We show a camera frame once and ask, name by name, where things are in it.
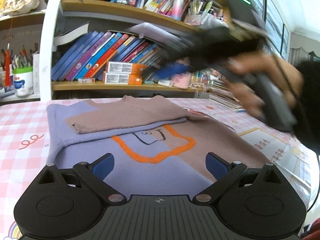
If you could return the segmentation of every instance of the white container with green lid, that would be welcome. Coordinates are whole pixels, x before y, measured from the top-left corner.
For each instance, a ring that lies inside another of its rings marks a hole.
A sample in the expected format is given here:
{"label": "white container with green lid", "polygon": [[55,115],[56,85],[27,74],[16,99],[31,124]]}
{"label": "white container with green lid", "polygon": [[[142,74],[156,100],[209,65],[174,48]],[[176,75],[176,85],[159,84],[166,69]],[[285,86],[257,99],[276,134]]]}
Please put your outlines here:
{"label": "white container with green lid", "polygon": [[13,70],[14,93],[17,97],[33,94],[33,67],[16,68]]}

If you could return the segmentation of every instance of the person's arm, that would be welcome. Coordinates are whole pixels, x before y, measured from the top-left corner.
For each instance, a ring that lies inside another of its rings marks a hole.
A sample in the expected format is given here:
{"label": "person's arm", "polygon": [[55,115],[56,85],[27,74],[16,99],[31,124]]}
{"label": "person's arm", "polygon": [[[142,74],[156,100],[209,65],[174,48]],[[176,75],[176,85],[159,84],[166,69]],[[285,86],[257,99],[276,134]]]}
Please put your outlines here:
{"label": "person's arm", "polygon": [[[316,151],[320,145],[320,63],[303,62],[295,68],[282,58],[278,58],[278,60],[292,89],[300,98],[314,138],[306,131],[307,128],[297,107],[297,101],[272,56],[266,56],[261,52],[241,54],[230,61],[229,68],[240,75],[249,72],[267,73],[274,84],[281,89],[289,106],[293,109],[293,113],[298,120],[298,124],[294,127],[297,138],[305,146]],[[264,102],[242,83],[229,83],[227,81],[226,85],[234,96],[241,101],[248,114],[259,118]]]}

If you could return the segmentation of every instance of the green lid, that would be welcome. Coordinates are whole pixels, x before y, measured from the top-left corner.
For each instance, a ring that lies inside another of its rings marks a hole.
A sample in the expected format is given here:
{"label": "green lid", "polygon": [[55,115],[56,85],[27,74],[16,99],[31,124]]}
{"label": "green lid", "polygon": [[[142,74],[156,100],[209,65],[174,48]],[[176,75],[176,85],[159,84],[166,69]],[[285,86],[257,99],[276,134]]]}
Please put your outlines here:
{"label": "green lid", "polygon": [[22,73],[28,73],[33,71],[33,67],[22,67],[22,68],[16,68],[13,70],[14,74],[22,74]]}

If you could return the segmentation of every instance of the stack of papers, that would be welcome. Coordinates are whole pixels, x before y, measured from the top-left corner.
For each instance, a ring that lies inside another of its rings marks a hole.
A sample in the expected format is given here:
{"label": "stack of papers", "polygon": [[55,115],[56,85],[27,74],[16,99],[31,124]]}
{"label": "stack of papers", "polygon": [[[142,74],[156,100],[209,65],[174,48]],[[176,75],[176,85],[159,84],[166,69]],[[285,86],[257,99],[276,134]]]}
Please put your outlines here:
{"label": "stack of papers", "polygon": [[242,107],[241,102],[237,100],[232,92],[230,92],[222,81],[215,81],[214,84],[209,88],[210,95],[209,99],[218,102],[236,112],[244,112],[245,109]]}

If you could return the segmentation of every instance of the black sleeve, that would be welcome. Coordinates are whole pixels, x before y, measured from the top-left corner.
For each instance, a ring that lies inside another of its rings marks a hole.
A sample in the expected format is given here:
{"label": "black sleeve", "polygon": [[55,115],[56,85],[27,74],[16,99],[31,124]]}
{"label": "black sleeve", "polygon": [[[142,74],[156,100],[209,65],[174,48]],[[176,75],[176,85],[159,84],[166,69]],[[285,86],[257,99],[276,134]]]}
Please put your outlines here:
{"label": "black sleeve", "polygon": [[301,143],[320,154],[320,62],[305,61],[300,63],[297,69],[304,80],[300,101],[313,135],[310,134],[308,124],[297,106],[293,111],[298,120],[294,132]]}

